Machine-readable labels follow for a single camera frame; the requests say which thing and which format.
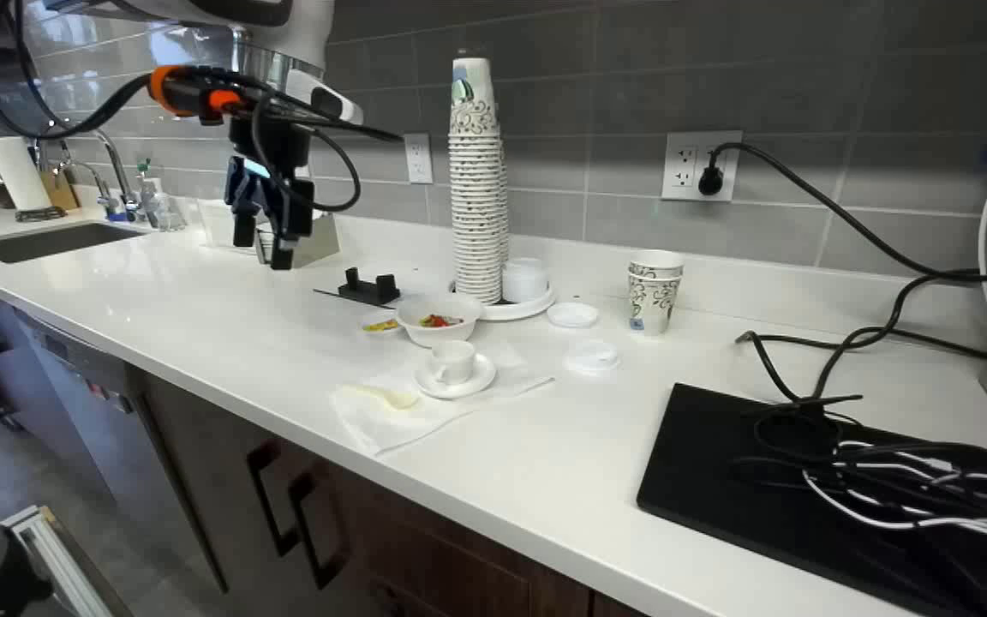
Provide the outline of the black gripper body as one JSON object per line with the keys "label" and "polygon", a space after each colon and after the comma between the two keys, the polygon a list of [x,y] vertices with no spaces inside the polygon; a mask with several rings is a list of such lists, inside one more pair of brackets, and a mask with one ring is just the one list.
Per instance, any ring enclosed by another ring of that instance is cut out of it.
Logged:
{"label": "black gripper body", "polygon": [[230,211],[257,210],[257,218],[284,227],[299,240],[310,235],[314,187],[296,177],[310,162],[310,138],[291,122],[244,112],[230,119],[230,141],[233,156],[222,187]]}

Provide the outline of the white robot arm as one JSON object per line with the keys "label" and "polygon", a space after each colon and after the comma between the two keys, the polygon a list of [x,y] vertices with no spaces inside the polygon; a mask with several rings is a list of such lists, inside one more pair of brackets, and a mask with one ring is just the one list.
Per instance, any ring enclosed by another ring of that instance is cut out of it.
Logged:
{"label": "white robot arm", "polygon": [[233,243],[288,269],[323,211],[314,185],[303,177],[311,138],[364,122],[364,108],[326,83],[335,0],[115,4],[153,20],[230,32],[227,65],[162,65],[146,75],[146,97],[174,115],[227,127],[233,155],[222,203]]}

